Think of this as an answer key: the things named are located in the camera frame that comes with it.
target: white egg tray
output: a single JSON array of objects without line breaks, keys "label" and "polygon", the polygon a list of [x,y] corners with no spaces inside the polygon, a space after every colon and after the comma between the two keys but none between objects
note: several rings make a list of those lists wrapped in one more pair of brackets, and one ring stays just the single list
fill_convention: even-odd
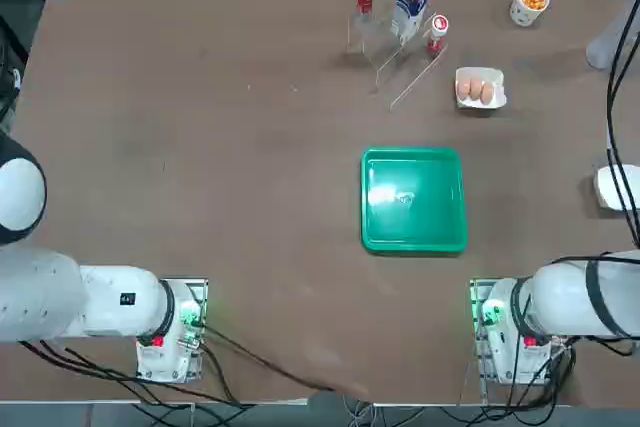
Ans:
[{"label": "white egg tray", "polygon": [[[487,105],[483,104],[480,99],[472,100],[471,97],[466,99],[458,98],[458,81],[460,79],[480,79],[482,84],[490,83],[493,85],[493,98]],[[461,67],[456,70],[455,95],[458,107],[461,109],[499,109],[507,103],[507,97],[504,95],[504,74],[501,70],[491,69],[489,67]]]}]

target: egg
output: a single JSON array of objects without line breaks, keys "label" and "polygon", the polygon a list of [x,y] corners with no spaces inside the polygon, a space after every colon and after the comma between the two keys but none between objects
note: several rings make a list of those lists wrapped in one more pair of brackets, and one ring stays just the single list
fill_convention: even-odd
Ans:
[{"label": "egg", "polygon": [[471,90],[471,82],[469,79],[460,79],[458,86],[456,87],[456,93],[460,100],[464,100],[469,97],[469,91]]},{"label": "egg", "polygon": [[493,85],[490,82],[486,82],[482,86],[482,92],[480,92],[480,100],[484,105],[489,105],[493,100]]},{"label": "egg", "polygon": [[469,88],[469,97],[471,97],[471,100],[478,100],[480,98],[481,91],[482,81],[480,79],[471,79],[471,85]]}]

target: brown table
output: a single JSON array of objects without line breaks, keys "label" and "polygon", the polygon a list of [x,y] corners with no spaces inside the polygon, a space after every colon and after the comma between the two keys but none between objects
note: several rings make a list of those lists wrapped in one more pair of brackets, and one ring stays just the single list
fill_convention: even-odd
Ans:
[{"label": "brown table", "polygon": [[[432,0],[450,18],[449,50],[389,113],[369,94],[371,71],[342,55],[355,0],[49,0],[15,131],[50,188],[30,241],[79,262],[206,276],[210,322],[306,378],[378,402],[457,402],[470,278],[632,247],[589,187],[604,160],[606,76],[584,51],[622,0],[552,0],[530,29],[512,24],[510,1]],[[456,110],[464,65],[505,72],[502,111]],[[625,159],[640,155],[637,79],[636,62],[616,111]],[[459,151],[464,254],[363,249],[358,172],[370,144]],[[134,369],[130,339],[75,344]],[[242,399],[309,393],[218,350]],[[639,364],[597,346],[578,355],[571,402],[640,406]],[[2,399],[127,398],[17,346],[0,356]],[[191,387],[220,393],[212,374]],[[478,399],[472,376],[463,402]]]}]

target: green tray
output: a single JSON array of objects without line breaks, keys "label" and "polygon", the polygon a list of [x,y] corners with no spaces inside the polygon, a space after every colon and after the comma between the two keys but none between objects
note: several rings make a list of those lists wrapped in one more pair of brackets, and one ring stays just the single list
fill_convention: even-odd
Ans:
[{"label": "green tray", "polygon": [[370,147],[362,154],[362,243],[372,251],[461,252],[462,169],[449,147]]}]

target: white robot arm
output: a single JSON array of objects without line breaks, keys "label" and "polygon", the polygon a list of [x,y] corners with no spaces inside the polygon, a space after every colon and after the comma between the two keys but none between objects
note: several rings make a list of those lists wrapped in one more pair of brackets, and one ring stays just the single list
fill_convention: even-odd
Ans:
[{"label": "white robot arm", "polygon": [[640,251],[597,259],[560,259],[494,284],[481,321],[499,382],[513,381],[516,350],[516,382],[544,382],[534,375],[551,356],[552,336],[640,337]]},{"label": "white robot arm", "polygon": [[46,192],[37,161],[0,134],[0,342],[133,336],[138,375],[157,382],[200,378],[206,279],[79,266],[65,255],[16,244],[42,218]]}]

